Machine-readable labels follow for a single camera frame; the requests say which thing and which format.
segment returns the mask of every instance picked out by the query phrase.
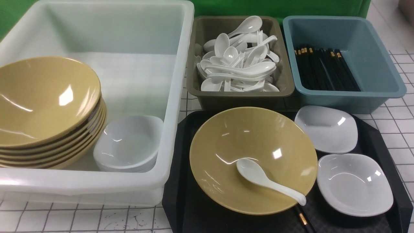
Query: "translucent plastic bin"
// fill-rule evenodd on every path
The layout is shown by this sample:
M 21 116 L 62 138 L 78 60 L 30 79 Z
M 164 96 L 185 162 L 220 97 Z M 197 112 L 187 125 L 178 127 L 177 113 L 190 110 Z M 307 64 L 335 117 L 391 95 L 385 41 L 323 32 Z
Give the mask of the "translucent plastic bin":
M 189 1 L 41 0 L 0 43 L 0 66 L 35 56 L 90 65 L 108 121 L 127 114 L 164 120 L 154 168 L 99 172 L 91 152 L 66 170 L 0 169 L 0 199 L 154 206 L 174 150 L 194 7 Z
M 355 114 L 372 113 L 407 89 L 371 23 L 358 17 L 289 16 L 283 20 L 286 48 L 302 105 L 333 107 Z M 309 90 L 301 84 L 294 47 L 339 49 L 360 92 Z

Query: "white tiled floor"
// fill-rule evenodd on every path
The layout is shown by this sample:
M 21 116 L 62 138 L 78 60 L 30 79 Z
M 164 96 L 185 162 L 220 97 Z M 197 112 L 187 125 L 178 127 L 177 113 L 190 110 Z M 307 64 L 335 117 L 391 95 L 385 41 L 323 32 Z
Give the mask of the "white tiled floor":
M 397 10 L 397 0 L 372 0 L 367 18 L 390 51 L 408 94 L 388 100 L 372 114 L 357 117 L 383 134 L 405 187 L 414 196 L 414 29 Z M 293 99 L 288 99 L 286 105 L 296 108 Z M 179 120 L 196 110 L 201 110 L 200 104 L 187 93 L 184 82 Z M 172 233 L 161 206 L 134 209 L 35 201 L 0 204 L 0 232 Z M 409 232 L 414 233 L 414 217 Z

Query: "white plastic tub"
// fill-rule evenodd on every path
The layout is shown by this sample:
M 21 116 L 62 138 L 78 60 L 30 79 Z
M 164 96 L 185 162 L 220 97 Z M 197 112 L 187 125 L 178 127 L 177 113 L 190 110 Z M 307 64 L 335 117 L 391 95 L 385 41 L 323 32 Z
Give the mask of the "white plastic tub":
M 108 121 L 127 114 L 164 120 L 146 173 L 99 172 L 90 152 L 66 170 L 0 168 L 0 199 L 154 206 L 174 150 L 194 17 L 189 1 L 40 0 L 0 43 L 0 66 L 36 56 L 90 65 L 102 84 Z

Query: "brown plastic tray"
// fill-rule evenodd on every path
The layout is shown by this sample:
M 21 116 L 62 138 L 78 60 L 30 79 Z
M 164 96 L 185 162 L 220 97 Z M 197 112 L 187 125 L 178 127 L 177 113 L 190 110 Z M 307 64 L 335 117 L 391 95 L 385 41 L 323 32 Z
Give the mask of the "brown plastic tray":
M 276 65 L 274 85 L 280 92 L 202 92 L 202 79 L 199 77 L 194 64 L 195 56 L 202 57 L 204 51 L 195 50 L 195 44 L 203 46 L 207 41 L 217 38 L 220 33 L 230 33 L 248 16 L 200 16 L 194 19 L 187 61 L 187 91 L 198 97 L 203 110 L 226 110 L 234 107 L 255 106 L 274 108 L 290 96 L 294 90 L 292 71 L 286 52 L 283 34 L 276 19 L 261 16 L 262 30 L 268 36 L 275 35 L 277 41 L 272 41 L 270 50 L 280 57 Z

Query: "yellow bowl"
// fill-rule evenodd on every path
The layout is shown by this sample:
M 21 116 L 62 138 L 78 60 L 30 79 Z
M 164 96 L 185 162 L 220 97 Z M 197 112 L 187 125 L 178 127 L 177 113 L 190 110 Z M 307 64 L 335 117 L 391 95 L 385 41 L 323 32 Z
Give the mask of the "yellow bowl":
M 75 149 L 75 146 L 84 140 L 87 137 L 91 136 L 91 133 L 93 132 L 93 129 L 95 129 L 96 126 L 98 126 L 102 118 L 104 116 L 105 111 L 105 103 L 103 100 L 101 101 L 101 105 L 99 106 L 99 112 L 96 114 L 96 119 L 94 122 L 90 122 L 88 124 L 88 127 L 85 128 L 81 134 L 78 134 L 76 137 L 74 137 L 72 140 L 67 141 L 66 143 L 61 143 L 60 141 L 52 144 L 52 149 L 46 150 L 46 151 L 40 151 L 38 153 L 31 153 L 31 154 L 4 154 L 0 153 L 0 163 L 5 164 L 11 164 L 11 165 L 26 165 L 29 163 L 39 163 L 39 160 L 42 161 L 50 161 L 54 158 L 57 158 L 58 155 L 64 151 L 64 152 L 70 152 Z
M 106 123 L 106 107 L 104 106 L 103 113 L 99 122 L 93 127 L 92 132 L 88 133 L 80 142 L 73 147 L 61 150 L 60 152 L 48 158 L 31 161 L 9 162 L 0 160 L 0 167 L 23 167 L 23 168 L 64 168 L 78 159 L 80 159 L 90 149 L 99 135 L 102 133 Z
M 0 159 L 6 160 L 27 160 L 33 158 L 41 158 L 50 154 L 50 151 L 55 149 L 64 149 L 72 146 L 76 143 L 82 135 L 85 135 L 89 129 L 96 122 L 100 120 L 100 116 L 104 110 L 103 102 L 100 100 L 96 105 L 91 116 L 81 125 L 70 131 L 67 135 L 62 136 L 52 142 L 48 142 L 43 145 L 31 147 L 31 148 L 16 148 L 16 149 L 0 149 Z
M 96 73 L 63 57 L 39 57 L 0 68 L 0 147 L 59 138 L 91 114 L 101 94 Z
M 274 214 L 297 204 L 244 179 L 236 168 L 240 158 L 255 160 L 272 181 L 304 195 L 316 180 L 312 141 L 292 120 L 267 109 L 234 108 L 207 120 L 191 143 L 191 170 L 211 199 L 239 213 Z

